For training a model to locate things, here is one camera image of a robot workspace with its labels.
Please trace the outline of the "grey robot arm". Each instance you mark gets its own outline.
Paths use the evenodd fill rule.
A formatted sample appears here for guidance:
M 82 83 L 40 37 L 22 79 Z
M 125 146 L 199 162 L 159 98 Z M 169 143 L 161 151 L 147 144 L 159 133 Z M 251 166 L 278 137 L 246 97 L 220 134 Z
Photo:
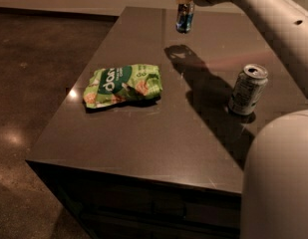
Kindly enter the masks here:
M 251 20 L 308 100 L 308 11 L 292 0 L 231 2 Z M 308 239 L 308 110 L 270 122 L 244 166 L 240 239 Z

